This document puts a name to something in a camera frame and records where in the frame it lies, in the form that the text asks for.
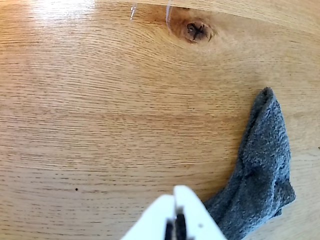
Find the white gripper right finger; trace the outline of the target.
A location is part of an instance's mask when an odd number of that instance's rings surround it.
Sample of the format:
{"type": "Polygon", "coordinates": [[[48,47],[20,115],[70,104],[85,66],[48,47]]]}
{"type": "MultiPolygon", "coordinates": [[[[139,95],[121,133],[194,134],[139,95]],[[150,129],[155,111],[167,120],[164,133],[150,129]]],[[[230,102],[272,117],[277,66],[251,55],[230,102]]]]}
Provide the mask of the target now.
{"type": "Polygon", "coordinates": [[[175,236],[178,240],[225,240],[226,237],[191,188],[177,185],[175,236]]]}

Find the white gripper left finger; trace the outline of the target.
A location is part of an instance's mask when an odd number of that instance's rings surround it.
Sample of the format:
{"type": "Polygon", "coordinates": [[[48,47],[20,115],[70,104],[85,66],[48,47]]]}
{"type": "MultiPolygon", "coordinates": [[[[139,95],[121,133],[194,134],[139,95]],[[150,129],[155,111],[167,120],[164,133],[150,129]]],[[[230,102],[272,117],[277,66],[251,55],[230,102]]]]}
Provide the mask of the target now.
{"type": "Polygon", "coordinates": [[[164,194],[158,197],[122,240],[171,240],[175,220],[175,198],[164,194]]]}

